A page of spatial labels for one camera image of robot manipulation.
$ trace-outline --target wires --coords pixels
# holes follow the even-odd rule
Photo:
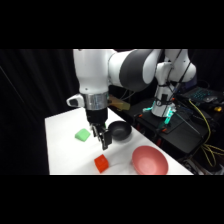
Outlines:
[[[206,89],[210,89],[210,84],[207,81],[199,79],[198,82],[206,83],[208,85]]]
[[[120,98],[120,100],[126,95],[127,91],[128,91],[128,90],[126,89],[124,95]]]
[[[132,93],[129,97],[124,98],[124,99],[121,99],[121,100],[127,100],[127,99],[129,99],[130,97],[132,97],[135,93],[136,93],[136,92]]]
[[[203,117],[203,119],[205,120],[205,123],[206,123],[206,125],[207,125],[207,127],[208,127],[208,131],[209,131],[208,137],[207,137],[206,141],[203,143],[203,145],[201,145],[200,148],[203,150],[203,152],[204,152],[204,154],[205,154],[205,156],[206,156],[206,158],[207,158],[208,163],[210,164],[210,166],[211,166],[211,167],[215,167],[215,166],[216,166],[215,154],[216,154],[216,155],[221,155],[221,156],[224,156],[224,154],[214,152],[214,151],[212,150],[212,148],[213,148],[213,149],[216,149],[216,150],[219,150],[219,151],[221,151],[221,152],[223,152],[223,153],[224,153],[224,150],[222,150],[222,149],[220,149],[220,148],[217,148],[217,147],[214,147],[214,146],[212,146],[212,145],[207,145],[207,144],[206,144],[206,143],[209,141],[210,137],[211,137],[211,128],[210,128],[210,126],[209,126],[209,124],[208,124],[207,119],[205,118],[205,116],[203,115],[203,113],[198,109],[198,107],[196,107],[196,106],[191,102],[191,100],[189,100],[189,102],[190,102],[190,104],[197,110],[197,112]],[[211,163],[210,159],[208,158],[208,154],[206,153],[206,151],[211,153],[211,155],[212,155],[212,157],[213,157],[213,160],[214,160],[214,165]]]
[[[183,120],[189,127],[191,127],[195,132],[197,132],[201,138],[203,139],[203,136],[201,135],[201,133],[196,130],[192,125],[190,125],[190,123],[188,123],[181,115],[179,115],[177,112],[175,113],[181,120]]]

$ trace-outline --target black background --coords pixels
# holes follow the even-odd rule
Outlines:
[[[199,79],[224,91],[224,49],[190,49]],[[72,49],[1,49],[0,174],[49,174],[44,119],[71,110],[79,92]],[[131,103],[154,96],[156,80]],[[121,97],[124,89],[110,87]],[[224,148],[222,129],[216,145]]]

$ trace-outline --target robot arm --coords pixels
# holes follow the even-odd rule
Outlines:
[[[108,119],[109,85],[139,92],[153,80],[161,49],[136,49],[117,53],[112,49],[74,49],[80,94],[67,100],[72,107],[84,107],[94,136],[107,149],[112,143]]]

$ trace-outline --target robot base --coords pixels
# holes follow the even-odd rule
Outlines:
[[[187,119],[185,114],[181,114],[181,116],[185,119]],[[152,111],[148,111],[143,113],[142,119],[149,124],[151,124],[155,129],[158,128],[161,124],[161,122],[165,122],[166,118],[161,118],[155,116]],[[183,123],[183,120],[181,120],[176,114],[174,114],[170,120],[170,123],[168,124],[167,131],[164,133],[169,134],[174,129],[176,129],[178,126],[180,126]]]

